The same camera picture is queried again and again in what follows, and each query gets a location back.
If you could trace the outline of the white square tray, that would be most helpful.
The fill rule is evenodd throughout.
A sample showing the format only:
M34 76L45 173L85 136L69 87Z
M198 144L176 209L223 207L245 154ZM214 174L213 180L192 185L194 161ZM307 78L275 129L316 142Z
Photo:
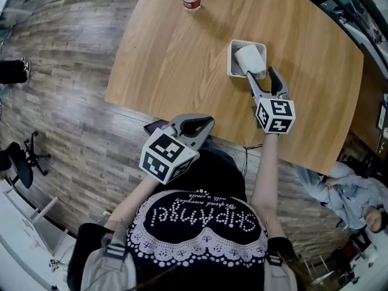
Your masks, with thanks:
M261 56L263 61L262 65L259 68L259 73L256 74L256 79L265 79L266 70L267 70L267 48L262 43L252 42L252 41L243 41L238 39L233 39L230 41L227 47L227 74L229 77L234 78L244 78L245 74L241 70L241 67L238 64L238 61L235 58L235 53L238 52L241 48L253 44Z

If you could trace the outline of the dark wooden table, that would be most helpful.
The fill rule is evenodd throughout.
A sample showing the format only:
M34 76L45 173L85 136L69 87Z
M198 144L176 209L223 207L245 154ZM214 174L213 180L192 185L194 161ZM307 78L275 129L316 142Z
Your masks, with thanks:
M383 141L380 138L381 132L378 129L384 93L388 93L388 81L378 64L366 53L350 131L381 160L385 160L388 154L388 140Z

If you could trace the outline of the light wooden table white legs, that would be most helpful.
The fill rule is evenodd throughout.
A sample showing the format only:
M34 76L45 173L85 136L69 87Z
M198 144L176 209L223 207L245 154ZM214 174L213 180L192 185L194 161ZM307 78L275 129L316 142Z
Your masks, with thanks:
M363 54L309 0L139 0L122 37L106 100L167 121L214 117L215 137L242 146L263 138L244 78L227 75L234 39L264 44L267 65L290 88L296 120L279 142L281 159L330 173L350 129Z

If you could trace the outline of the black office chair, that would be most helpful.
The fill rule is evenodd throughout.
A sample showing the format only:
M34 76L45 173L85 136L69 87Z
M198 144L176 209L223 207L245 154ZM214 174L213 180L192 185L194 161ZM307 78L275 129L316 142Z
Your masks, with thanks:
M5 149L0 148L0 172L13 169L16 176L6 181L12 187L20 181L26 189L33 184L33 168L36 167L43 176L48 174L39 164L40 159L50 159L51 154L39 155L35 153L34 139L39 135L34 131L29 139L24 141L25 150L17 142L12 142Z

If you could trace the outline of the person's dark jeans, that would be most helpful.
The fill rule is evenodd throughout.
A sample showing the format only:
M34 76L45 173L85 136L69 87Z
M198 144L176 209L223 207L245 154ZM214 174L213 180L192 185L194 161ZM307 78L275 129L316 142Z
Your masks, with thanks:
M231 177L232 179L243 179L243 174L237 168L235 160L209 136L201 146L200 157L196 161L199 168L206 173L219 178Z

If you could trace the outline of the white rectangular block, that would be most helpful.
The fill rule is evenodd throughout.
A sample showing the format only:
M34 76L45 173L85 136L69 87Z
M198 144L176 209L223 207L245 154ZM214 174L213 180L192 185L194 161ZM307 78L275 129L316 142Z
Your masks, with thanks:
M235 53L235 59L244 75L250 72L260 76L266 71L264 60L255 44L241 47Z

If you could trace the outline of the person's right forearm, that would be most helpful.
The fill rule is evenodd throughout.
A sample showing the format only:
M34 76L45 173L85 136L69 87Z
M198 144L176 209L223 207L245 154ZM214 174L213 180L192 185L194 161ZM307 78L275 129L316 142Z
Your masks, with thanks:
M264 136L250 205L265 225L269 238L286 235L278 219L278 135Z

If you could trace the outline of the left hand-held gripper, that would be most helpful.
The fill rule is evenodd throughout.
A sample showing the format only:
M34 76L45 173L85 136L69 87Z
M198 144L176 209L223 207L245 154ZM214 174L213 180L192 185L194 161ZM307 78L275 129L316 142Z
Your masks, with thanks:
M139 167L161 184L185 174L199 158L215 120L199 113L176 116L166 129L157 128L142 148Z

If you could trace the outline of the person's black top lace print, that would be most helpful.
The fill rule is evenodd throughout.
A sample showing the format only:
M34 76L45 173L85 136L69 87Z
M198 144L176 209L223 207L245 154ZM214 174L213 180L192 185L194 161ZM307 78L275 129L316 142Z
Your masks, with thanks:
M199 168L162 184L132 225L85 223L69 262L70 291L304 291L292 243L269 238L245 180Z

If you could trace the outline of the dark smartphone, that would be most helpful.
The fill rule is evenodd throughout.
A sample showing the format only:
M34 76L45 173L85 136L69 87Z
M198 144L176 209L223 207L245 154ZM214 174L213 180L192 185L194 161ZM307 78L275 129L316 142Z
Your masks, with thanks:
M152 123L150 123L150 124L145 125L145 126L144 126L144 130L145 130L145 132L146 132L148 135L152 135L153 132L154 132L157 128L163 129L164 126L166 126L166 125L168 125L168 124L169 124L168 121L165 121L165 120L163 120L163 119L159 119L159 120L157 120L157 121L155 121L155 122L152 122Z

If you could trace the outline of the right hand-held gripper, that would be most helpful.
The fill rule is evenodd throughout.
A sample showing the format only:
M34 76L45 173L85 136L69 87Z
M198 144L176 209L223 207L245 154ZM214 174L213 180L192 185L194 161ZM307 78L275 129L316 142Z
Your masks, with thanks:
M271 98L272 95L288 95L288 85L273 67L269 67L268 74L271 80L271 91L264 90L251 71L248 70L246 73L252 96L259 98L255 116L264 133L288 134L295 122L294 102Z

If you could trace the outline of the person's left forearm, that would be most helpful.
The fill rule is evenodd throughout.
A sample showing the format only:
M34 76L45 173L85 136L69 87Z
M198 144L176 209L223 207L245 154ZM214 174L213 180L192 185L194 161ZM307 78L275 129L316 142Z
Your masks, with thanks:
M162 184L150 175L147 175L128 196L114 209L104 227L115 231L119 223L126 227L132 225L138 209Z

